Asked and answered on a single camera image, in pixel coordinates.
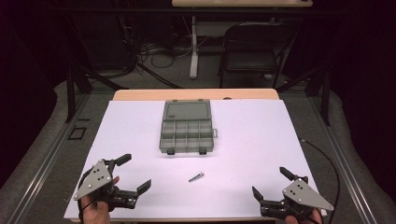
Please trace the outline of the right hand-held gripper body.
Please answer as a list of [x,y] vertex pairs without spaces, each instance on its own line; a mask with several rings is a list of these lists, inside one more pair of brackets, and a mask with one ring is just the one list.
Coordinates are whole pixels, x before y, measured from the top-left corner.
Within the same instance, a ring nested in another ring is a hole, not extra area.
[[308,219],[315,208],[334,210],[332,204],[301,178],[293,180],[282,190],[282,194],[284,199],[279,202],[264,200],[260,195],[260,211],[263,217],[285,219],[287,216],[293,216],[297,219]]

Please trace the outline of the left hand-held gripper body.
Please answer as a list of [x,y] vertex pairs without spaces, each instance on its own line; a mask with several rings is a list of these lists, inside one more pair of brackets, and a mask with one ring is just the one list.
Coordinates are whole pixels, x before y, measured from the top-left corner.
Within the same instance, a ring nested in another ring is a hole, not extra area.
[[135,208],[137,193],[121,190],[114,184],[113,171],[116,166],[115,160],[101,159],[82,176],[73,197],[79,202],[79,209],[82,209],[81,198],[84,196],[92,196],[95,202],[108,203],[109,211]]

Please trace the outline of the person's right hand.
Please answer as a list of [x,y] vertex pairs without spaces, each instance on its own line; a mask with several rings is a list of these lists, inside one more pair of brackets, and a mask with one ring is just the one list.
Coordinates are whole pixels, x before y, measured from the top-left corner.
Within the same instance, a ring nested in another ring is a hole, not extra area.
[[287,224],[323,224],[323,218],[318,210],[313,210],[309,219],[298,220],[294,216],[287,216],[285,221]]

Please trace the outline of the person's left hand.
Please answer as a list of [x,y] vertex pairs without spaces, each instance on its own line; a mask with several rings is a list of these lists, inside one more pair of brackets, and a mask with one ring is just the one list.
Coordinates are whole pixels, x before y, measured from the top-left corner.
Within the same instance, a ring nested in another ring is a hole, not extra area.
[[95,203],[89,196],[81,198],[82,218],[84,224],[110,224],[108,203]]

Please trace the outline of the white table sheet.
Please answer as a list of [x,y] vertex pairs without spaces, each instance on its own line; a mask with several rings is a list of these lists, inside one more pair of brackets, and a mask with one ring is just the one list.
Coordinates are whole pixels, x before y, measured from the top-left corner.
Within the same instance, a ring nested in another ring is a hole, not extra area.
[[[114,220],[254,220],[261,216],[252,186],[279,201],[290,181],[280,167],[310,177],[311,171],[281,100],[214,100],[213,126],[219,135],[205,155],[159,150],[164,103],[109,103],[84,166],[126,153],[132,159],[115,169],[121,189],[151,180],[135,209],[115,209]],[[193,176],[205,176],[189,183]]]

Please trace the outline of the small metal screw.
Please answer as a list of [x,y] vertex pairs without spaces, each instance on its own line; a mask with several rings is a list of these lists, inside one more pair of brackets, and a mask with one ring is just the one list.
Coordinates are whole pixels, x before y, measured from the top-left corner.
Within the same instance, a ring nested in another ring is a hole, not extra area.
[[193,181],[198,180],[199,178],[202,178],[203,176],[205,176],[205,173],[204,173],[204,172],[201,172],[201,173],[199,173],[199,174],[193,176],[192,178],[190,178],[188,182],[191,183],[191,182],[193,182]]

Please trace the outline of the grey plastic compartment box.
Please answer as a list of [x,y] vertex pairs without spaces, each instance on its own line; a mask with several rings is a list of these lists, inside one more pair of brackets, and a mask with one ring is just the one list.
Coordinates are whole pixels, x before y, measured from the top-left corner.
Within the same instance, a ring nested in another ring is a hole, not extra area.
[[214,149],[211,104],[207,99],[166,101],[159,149],[167,155]]

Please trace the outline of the black metal stand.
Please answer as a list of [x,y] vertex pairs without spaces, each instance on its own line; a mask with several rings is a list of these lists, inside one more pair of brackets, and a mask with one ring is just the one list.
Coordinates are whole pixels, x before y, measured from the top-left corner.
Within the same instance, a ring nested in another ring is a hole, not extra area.
[[309,72],[292,79],[286,84],[276,88],[277,92],[283,92],[289,88],[297,85],[304,79],[309,78],[308,84],[304,89],[307,97],[314,97],[318,95],[318,91],[322,90],[320,100],[320,116],[327,126],[330,126],[329,120],[329,102],[331,91],[331,69],[326,66],[314,67]]
[[99,75],[92,69],[80,63],[71,63],[69,65],[69,70],[66,73],[66,91],[67,91],[67,118],[66,122],[69,122],[77,113],[76,108],[76,92],[75,87],[83,94],[90,94],[93,90],[92,84],[89,82],[89,78],[98,80],[99,82],[105,84],[111,89],[125,90],[125,87],[114,83],[106,77]]

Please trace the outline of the light wooden table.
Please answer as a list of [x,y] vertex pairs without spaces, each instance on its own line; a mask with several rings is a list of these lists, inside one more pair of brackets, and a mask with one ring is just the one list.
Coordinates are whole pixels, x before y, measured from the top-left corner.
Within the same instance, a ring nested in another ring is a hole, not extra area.
[[274,89],[163,89],[163,90],[119,90],[114,101],[166,101],[209,99],[269,99],[278,100]]

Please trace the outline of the black folding chair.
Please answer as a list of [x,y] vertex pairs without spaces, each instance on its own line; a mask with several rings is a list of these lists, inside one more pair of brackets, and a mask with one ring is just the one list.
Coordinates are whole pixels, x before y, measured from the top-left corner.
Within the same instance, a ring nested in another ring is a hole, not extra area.
[[289,45],[297,30],[283,22],[243,22],[230,27],[223,37],[219,62],[219,86],[224,73],[273,75],[276,87]]

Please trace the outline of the white desk with leg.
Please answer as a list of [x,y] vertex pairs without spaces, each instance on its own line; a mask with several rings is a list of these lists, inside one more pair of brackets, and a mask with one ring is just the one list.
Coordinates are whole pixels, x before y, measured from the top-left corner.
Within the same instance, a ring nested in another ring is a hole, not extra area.
[[[173,7],[193,7],[193,8],[214,8],[214,7],[268,7],[268,8],[298,8],[311,7],[313,0],[172,0]],[[198,76],[198,45],[197,36],[202,35],[206,37],[223,36],[226,28],[231,27],[231,22],[197,22],[196,17],[191,19],[191,70],[190,78],[196,79]]]

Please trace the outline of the aluminium floor rail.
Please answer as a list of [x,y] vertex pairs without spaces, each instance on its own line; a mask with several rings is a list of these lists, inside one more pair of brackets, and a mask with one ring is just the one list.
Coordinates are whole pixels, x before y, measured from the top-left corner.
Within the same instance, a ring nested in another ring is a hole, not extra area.
[[67,120],[67,100],[60,97],[49,120],[26,152],[6,184],[0,189],[0,216],[3,224],[22,224],[42,186],[57,161],[61,146],[71,132],[89,94],[82,94],[75,104],[75,113]]
[[317,117],[318,122],[322,130],[326,134],[326,138],[329,140],[332,150],[332,155],[335,158],[335,163],[339,169],[339,174],[342,177],[347,192],[359,213],[360,220],[363,224],[378,224],[377,218],[373,213],[373,209],[369,204],[368,198],[363,192],[362,184],[359,183],[357,177],[357,171],[351,167],[351,165],[347,161],[347,155],[345,151],[345,147],[338,141],[334,127],[328,126],[324,119],[322,118],[320,111],[320,101],[316,97],[311,97],[308,99],[311,104],[315,116]]

